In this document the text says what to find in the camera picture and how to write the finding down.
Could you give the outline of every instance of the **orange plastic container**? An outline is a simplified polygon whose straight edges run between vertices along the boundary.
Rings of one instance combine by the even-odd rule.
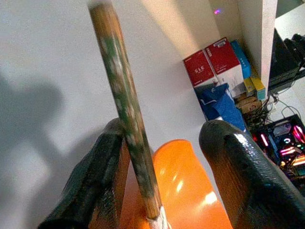
[[[152,159],[169,228],[232,229],[190,142],[168,142]],[[149,228],[132,167],[127,176],[120,228]]]

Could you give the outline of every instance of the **wooden stick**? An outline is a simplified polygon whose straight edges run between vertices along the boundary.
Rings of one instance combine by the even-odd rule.
[[[109,3],[90,8],[109,83],[149,219],[159,216],[161,199],[144,123],[118,17]]]

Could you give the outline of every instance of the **red box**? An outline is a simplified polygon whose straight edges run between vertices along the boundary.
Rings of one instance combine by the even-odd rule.
[[[185,58],[183,62],[193,87],[218,83],[203,50]]]
[[[204,49],[220,84],[228,83],[232,97],[245,92],[242,67],[228,39],[211,44]]]

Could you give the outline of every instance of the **blue box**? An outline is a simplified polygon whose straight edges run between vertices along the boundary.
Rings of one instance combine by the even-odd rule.
[[[251,76],[251,66],[250,66],[250,63],[247,60],[242,48],[239,46],[237,41],[232,41],[230,44],[242,66],[243,78],[244,79],[249,78]]]

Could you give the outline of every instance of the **green painted stick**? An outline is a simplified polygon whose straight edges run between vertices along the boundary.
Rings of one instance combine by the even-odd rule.
[[[90,8],[90,14],[116,108],[125,130],[146,215],[149,219],[155,219],[160,214],[161,199],[119,20],[109,3]]]

